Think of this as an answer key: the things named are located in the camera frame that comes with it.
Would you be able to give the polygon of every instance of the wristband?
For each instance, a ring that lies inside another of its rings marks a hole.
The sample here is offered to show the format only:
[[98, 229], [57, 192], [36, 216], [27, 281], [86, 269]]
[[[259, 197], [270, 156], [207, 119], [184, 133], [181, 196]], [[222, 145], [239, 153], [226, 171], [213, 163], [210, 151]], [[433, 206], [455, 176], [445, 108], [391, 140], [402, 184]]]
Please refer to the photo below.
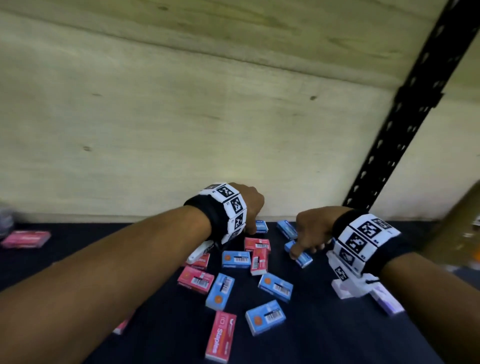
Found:
[[357, 277], [378, 276], [390, 260], [413, 251], [401, 232], [362, 210], [340, 216], [332, 228], [333, 252]]
[[196, 207], [207, 216], [212, 226], [208, 240], [216, 243], [227, 243], [246, 226], [247, 205], [240, 192], [227, 183], [211, 184], [184, 205]]

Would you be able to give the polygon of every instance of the wood grain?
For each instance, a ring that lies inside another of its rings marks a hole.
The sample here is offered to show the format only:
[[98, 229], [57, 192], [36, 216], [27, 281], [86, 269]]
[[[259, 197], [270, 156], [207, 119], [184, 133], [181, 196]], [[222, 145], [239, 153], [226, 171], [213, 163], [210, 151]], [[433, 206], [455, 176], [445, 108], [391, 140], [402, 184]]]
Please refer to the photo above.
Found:
[[263, 216], [340, 204], [392, 97], [5, 13], [0, 49], [0, 196], [21, 214], [148, 216], [212, 181], [255, 185]]
[[0, 9], [58, 24], [391, 89], [404, 82], [444, 5], [445, 0], [0, 1]]

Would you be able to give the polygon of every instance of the wooden wall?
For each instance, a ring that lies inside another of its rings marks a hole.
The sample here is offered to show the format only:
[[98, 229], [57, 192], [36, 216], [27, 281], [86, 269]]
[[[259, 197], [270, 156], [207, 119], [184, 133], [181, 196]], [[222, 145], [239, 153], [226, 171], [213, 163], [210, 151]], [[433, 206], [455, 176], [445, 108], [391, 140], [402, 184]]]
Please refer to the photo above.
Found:
[[[132, 221], [213, 180], [270, 218], [341, 204], [442, 7], [1, 0], [0, 198], [38, 221]], [[479, 49], [375, 212], [441, 217], [480, 176]]]

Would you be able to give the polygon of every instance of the pink box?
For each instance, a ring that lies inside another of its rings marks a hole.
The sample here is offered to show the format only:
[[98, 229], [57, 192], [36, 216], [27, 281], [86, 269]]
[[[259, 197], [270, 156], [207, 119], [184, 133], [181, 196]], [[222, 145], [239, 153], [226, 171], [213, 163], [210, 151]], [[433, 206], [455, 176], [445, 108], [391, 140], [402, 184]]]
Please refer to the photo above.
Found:
[[189, 267], [194, 267], [194, 268], [197, 268], [197, 269], [200, 269], [200, 270], [206, 270], [209, 260], [210, 260], [210, 253], [206, 253], [206, 254], [202, 255], [200, 258], [198, 258], [198, 260], [195, 263], [188, 264], [187, 262], [185, 262], [181, 266], [182, 267], [189, 266]]
[[212, 287], [215, 277], [211, 274], [202, 272], [201, 270], [185, 267], [180, 274], [177, 282], [179, 285], [187, 287], [191, 290], [207, 294]]
[[233, 330], [237, 317], [223, 311], [217, 311], [213, 322], [212, 333], [208, 339], [205, 358], [219, 363], [228, 362], [232, 349]]
[[256, 238], [245, 238], [245, 248], [246, 252], [252, 252], [254, 249], [268, 249], [268, 252], [271, 251], [270, 249], [270, 241], [268, 239], [256, 239]]
[[15, 230], [0, 244], [4, 248], [40, 248], [50, 239], [48, 231], [21, 231]]
[[259, 276], [265, 274], [268, 269], [268, 250], [255, 249], [252, 253], [252, 265], [250, 266], [250, 273], [252, 276]]
[[130, 322], [130, 320], [132, 319], [132, 316], [133, 314], [135, 313], [135, 311], [129, 316], [129, 318], [127, 318], [125, 321], [123, 321], [120, 325], [117, 326], [117, 328], [115, 330], [113, 330], [113, 333], [114, 334], [117, 334], [117, 335], [121, 335], [123, 334], [123, 331], [125, 330], [125, 328], [127, 327], [128, 323]]

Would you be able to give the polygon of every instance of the black metal shelf post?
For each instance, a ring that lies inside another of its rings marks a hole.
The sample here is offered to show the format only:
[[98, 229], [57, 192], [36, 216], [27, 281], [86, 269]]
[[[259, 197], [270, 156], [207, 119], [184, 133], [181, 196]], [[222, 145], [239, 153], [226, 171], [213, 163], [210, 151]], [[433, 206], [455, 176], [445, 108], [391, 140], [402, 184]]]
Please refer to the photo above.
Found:
[[370, 209], [480, 26], [480, 1], [450, 0], [395, 96], [344, 206]]

